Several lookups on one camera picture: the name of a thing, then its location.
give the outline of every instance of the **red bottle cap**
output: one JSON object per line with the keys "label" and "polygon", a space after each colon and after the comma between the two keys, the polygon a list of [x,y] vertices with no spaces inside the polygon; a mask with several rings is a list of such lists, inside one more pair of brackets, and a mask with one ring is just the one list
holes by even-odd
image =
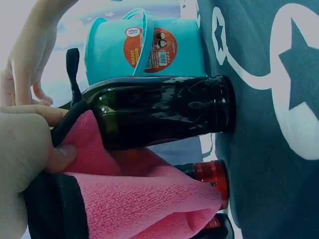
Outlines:
{"label": "red bottle cap", "polygon": [[220,210],[227,208],[229,200],[229,181],[225,162],[214,160],[210,162],[194,163],[196,180],[209,183],[221,193],[222,205]]}

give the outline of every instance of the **white curved line pattern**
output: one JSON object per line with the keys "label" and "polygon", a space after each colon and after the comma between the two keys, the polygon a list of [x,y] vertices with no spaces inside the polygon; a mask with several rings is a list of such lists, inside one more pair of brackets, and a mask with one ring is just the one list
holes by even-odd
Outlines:
{"label": "white curved line pattern", "polygon": [[[254,76],[243,69],[229,52],[225,21],[219,8],[215,7],[212,17],[212,40],[219,64],[222,65],[227,59],[247,85],[257,90],[271,89],[275,114],[290,148],[304,159],[318,160],[319,120],[305,102],[289,110],[291,79],[279,55],[291,48],[291,20],[299,28],[308,46],[319,49],[319,16],[309,8],[295,3],[284,5],[278,10],[271,31],[270,73],[262,77]],[[223,26],[221,40],[224,50],[218,49],[214,34],[217,20]]]}

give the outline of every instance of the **gray cloth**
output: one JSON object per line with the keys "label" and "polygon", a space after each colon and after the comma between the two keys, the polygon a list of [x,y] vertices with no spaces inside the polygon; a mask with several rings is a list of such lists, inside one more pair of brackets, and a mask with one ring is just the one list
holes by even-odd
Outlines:
{"label": "gray cloth", "polygon": [[203,161],[199,137],[153,145],[149,149],[172,165]]}
{"label": "gray cloth", "polygon": [[294,2],[198,0],[207,74],[237,98],[216,155],[244,239],[319,238],[319,1]]}

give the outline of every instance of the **red bottle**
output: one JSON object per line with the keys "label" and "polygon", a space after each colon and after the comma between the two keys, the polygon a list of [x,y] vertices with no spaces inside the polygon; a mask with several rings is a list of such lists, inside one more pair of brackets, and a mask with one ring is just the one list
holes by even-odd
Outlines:
{"label": "red bottle", "polygon": [[217,213],[214,218],[191,239],[234,239],[234,230],[226,214]]}
{"label": "red bottle", "polygon": [[209,183],[215,187],[222,196],[222,205],[220,210],[227,208],[229,199],[229,183],[225,162],[223,160],[214,160],[210,162],[188,163],[175,165],[177,169],[189,177]]}

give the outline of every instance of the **human hand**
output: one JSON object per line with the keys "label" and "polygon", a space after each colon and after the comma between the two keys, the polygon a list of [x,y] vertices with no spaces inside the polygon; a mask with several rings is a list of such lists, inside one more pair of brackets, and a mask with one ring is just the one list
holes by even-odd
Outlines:
{"label": "human hand", "polygon": [[[40,21],[36,14],[29,16],[1,73],[1,106],[42,104],[53,100],[41,88],[41,76],[56,40],[56,25]],[[40,100],[32,99],[31,89]]]}
{"label": "human hand", "polygon": [[41,106],[0,107],[0,238],[19,239],[27,226],[22,192],[45,169],[63,171],[76,156],[71,145],[54,148],[50,126],[66,110]]}

